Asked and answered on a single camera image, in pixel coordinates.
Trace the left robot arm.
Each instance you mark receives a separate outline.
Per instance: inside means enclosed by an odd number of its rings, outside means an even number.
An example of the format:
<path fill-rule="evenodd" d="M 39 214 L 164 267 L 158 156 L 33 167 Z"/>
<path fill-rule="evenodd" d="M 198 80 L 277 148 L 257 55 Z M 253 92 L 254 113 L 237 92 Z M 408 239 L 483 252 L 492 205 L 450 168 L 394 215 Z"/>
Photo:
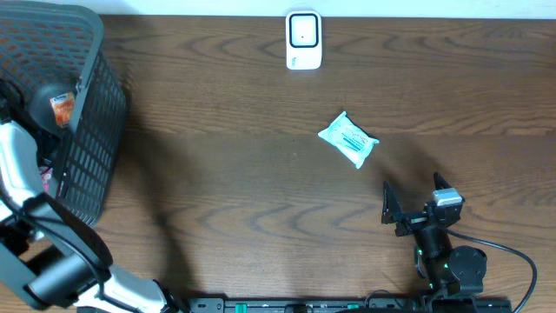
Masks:
<path fill-rule="evenodd" d="M 35 139 L 1 126 L 1 280 L 35 310 L 186 312 L 156 280 L 114 264 L 107 245 L 83 220 L 45 192 Z"/>

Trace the green wet wipes pack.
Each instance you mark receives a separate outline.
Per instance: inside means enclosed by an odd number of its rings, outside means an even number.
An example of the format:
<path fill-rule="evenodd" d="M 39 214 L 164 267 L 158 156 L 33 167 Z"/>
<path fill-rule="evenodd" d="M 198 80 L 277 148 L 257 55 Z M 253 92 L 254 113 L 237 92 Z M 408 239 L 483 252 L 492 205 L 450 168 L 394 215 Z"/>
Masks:
<path fill-rule="evenodd" d="M 358 170 L 371 154 L 374 146 L 380 141 L 369 136 L 360 127 L 355 125 L 346 111 L 334 119 L 334 121 L 317 136 L 327 143 L 333 145 Z"/>

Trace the pink purple liner pack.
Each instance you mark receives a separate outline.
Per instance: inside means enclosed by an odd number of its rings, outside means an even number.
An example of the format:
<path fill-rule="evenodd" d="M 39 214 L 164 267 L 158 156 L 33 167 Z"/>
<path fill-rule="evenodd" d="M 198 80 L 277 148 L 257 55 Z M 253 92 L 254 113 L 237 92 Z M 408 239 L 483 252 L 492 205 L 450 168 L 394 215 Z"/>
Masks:
<path fill-rule="evenodd" d="M 39 171 L 42 178 L 44 190 L 48 192 L 50 189 L 50 180 L 52 178 L 53 169 L 50 167 L 41 167 Z"/>

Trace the orange Kleenex tissue pack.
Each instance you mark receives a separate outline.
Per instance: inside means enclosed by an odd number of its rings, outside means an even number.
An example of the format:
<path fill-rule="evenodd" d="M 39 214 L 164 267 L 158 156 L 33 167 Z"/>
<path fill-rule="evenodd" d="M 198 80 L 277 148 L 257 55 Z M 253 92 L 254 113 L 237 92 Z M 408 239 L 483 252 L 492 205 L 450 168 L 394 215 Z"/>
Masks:
<path fill-rule="evenodd" d="M 65 127 L 70 122 L 75 102 L 75 95 L 72 91 L 50 99 L 50 106 L 58 127 Z"/>

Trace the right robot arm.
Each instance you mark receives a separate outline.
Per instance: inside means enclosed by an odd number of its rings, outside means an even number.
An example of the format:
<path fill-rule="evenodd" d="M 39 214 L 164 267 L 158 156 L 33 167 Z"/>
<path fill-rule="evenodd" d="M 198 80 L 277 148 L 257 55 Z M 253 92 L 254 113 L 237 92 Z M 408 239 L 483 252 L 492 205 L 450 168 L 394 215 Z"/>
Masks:
<path fill-rule="evenodd" d="M 454 247 L 448 228 L 460 220 L 465 198 L 439 173 L 434 174 L 432 200 L 420 211 L 402 210 L 394 189 L 383 184 L 381 222 L 395 225 L 396 236 L 412 236 L 416 242 L 418 269 L 421 276 L 441 296 L 473 296 L 483 291 L 487 256 L 479 249 Z"/>

